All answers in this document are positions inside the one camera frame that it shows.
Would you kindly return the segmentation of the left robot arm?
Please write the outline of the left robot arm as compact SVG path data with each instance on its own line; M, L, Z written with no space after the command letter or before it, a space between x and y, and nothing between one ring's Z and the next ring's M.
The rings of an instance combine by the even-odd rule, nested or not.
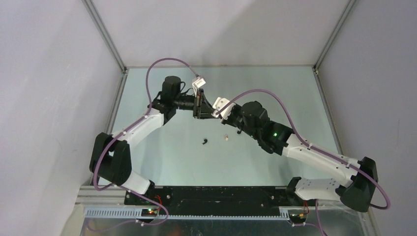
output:
M214 109L202 89L205 83L200 76L193 79L194 94L188 95L181 91L182 81L179 77L166 77L161 91L139 120L113 134L102 132L96 136L90 171L112 184L136 192L136 198L142 204L153 203L154 183L133 170L131 151L154 130L165 125L177 110L192 111L195 118L212 118Z

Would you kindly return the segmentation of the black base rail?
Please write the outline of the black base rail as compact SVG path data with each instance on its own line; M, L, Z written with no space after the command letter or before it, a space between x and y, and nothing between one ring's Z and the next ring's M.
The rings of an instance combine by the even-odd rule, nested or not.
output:
M162 204L172 215L277 216L281 207L303 207L304 201L276 186L156 186L142 199L126 192L127 206Z

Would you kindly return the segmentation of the aluminium frame profile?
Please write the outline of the aluminium frame profile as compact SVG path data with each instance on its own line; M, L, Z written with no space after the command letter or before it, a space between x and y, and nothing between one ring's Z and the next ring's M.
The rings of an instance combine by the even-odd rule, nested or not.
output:
M94 2L92 0L82 0L82 3L84 4L88 14L90 15L92 22L94 23L95 27L97 28L103 42L105 43L106 47L108 48L111 56L115 60L118 68L122 73L126 72L126 65L123 62L119 51L117 50L117 47L107 30L105 23L102 20L102 17L100 16L100 13L98 9L96 8Z

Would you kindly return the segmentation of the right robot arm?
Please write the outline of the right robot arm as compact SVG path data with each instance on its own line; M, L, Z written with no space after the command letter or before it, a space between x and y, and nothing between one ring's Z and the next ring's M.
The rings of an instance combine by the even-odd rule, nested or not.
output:
M374 181L378 180L373 159L364 157L357 160L342 155L333 159L306 141L300 141L292 128L272 121L257 101L240 106L229 105L227 99L219 98L213 108L212 115L220 118L222 124L246 133L267 153L301 161L331 176L329 179L293 177L286 189L286 199L291 205L321 199L342 202L358 212L369 210L376 187L365 174Z

